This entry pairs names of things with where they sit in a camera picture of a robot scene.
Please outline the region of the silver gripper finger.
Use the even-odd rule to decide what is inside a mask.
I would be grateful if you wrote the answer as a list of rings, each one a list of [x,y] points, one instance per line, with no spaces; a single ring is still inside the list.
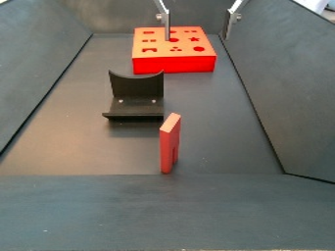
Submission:
[[[170,10],[163,0],[154,0],[159,12],[156,13],[156,19],[166,27],[166,41],[170,41]]]
[[[247,0],[235,0],[232,6],[227,9],[224,28],[223,28],[223,38],[230,39],[234,24],[242,19],[240,10],[246,5]]]

